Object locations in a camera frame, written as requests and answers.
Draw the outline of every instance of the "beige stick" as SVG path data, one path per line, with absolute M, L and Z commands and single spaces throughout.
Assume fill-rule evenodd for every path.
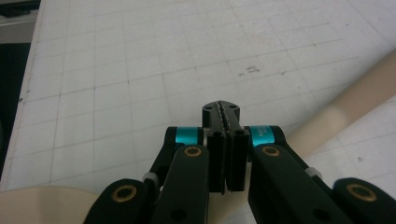
M 287 141 L 299 156 L 306 156 L 395 94 L 396 50 L 289 134 Z

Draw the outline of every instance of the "dark object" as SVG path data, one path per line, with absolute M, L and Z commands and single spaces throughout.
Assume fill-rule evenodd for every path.
M 239 113 L 237 105 L 218 101 L 203 107 L 202 128 L 169 127 L 149 173 L 136 181 L 146 187 L 134 197 L 146 200 L 120 208 L 129 223 L 206 223 L 208 192 L 244 190 L 249 161 L 248 202 L 257 223 L 396 223 L 396 201 L 384 191 L 355 178 L 330 189 L 279 127 L 242 127 Z M 86 224 L 122 223 L 113 216 L 127 215 L 111 212 L 120 206 L 110 200 L 118 183 L 100 195 Z
M 21 94 L 21 84 L 30 44 L 0 45 L 0 174 L 3 173 L 9 139 Z
M 6 18 L 18 17 L 30 14 L 31 10 L 40 7 L 41 0 L 24 1 L 0 5 L 0 15 Z

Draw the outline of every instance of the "grid pattern surface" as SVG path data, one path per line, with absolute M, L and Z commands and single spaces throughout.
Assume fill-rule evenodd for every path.
M 289 133 L 395 47 L 392 0 L 42 0 L 1 190 L 141 179 L 219 99 Z M 396 197 L 395 100 L 306 162 Z

